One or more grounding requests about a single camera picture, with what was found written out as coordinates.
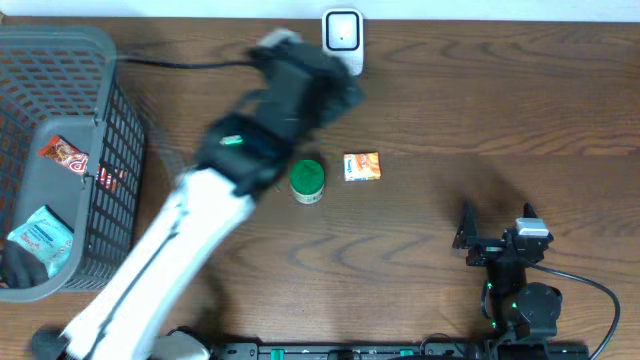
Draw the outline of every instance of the wooden tabletop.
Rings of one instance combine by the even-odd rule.
[[[219,62],[277,26],[320,44],[320,21],[7,18],[6,24],[101,27],[122,53]],[[640,27],[633,24],[369,21],[367,100],[317,133],[324,198],[296,204],[286,182],[215,252],[164,330],[265,342],[419,341],[491,329],[480,312],[485,271],[451,243],[462,201],[481,231],[531,202],[555,235],[543,264],[616,292],[622,318],[602,358],[640,353]],[[246,90],[251,69],[172,71],[122,65],[150,121],[138,235],[203,131]],[[382,179],[346,183],[342,154],[378,151]],[[172,161],[165,165],[161,159]],[[534,270],[564,295],[557,339],[594,350],[613,317],[591,287]],[[94,294],[1,304],[0,358],[21,358],[32,333],[64,325]]]

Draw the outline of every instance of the light blue package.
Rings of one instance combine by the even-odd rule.
[[[73,232],[43,206],[24,225],[9,233],[7,239],[40,260],[51,279],[69,259]]]

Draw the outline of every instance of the orange and white box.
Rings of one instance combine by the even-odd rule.
[[[344,180],[363,181],[380,179],[378,153],[344,154]]]

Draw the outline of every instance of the white backdrop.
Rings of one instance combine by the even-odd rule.
[[[368,19],[640,21],[640,0],[0,0],[16,16],[317,19],[337,6]]]

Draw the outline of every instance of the plastic basket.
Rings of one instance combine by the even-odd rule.
[[[43,205],[74,231],[55,276],[0,289],[0,301],[100,289],[129,252],[145,136],[115,67],[115,46],[96,28],[0,26],[0,239]],[[89,154],[85,176],[37,155],[54,135]],[[107,188],[99,168],[127,176]]]

